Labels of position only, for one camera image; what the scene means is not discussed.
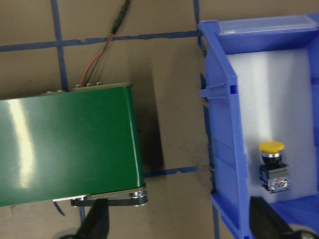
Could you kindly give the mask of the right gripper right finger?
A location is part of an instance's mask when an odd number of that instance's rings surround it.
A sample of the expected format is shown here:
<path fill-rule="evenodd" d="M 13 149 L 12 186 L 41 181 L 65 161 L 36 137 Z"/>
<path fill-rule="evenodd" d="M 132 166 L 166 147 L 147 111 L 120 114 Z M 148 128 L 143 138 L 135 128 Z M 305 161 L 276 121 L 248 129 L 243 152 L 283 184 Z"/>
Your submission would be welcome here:
<path fill-rule="evenodd" d="M 262 197 L 250 197 L 249 228 L 255 239 L 292 239 L 294 234 Z"/>

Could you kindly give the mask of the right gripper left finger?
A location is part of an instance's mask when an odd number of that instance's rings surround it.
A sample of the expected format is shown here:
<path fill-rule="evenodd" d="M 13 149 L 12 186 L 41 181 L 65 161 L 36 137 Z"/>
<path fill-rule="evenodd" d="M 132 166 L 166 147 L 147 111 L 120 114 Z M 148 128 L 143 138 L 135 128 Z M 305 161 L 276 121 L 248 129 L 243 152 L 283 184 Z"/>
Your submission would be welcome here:
<path fill-rule="evenodd" d="M 98 199 L 75 234 L 76 239 L 106 239 L 109 234 L 109 206 L 107 199 Z"/>

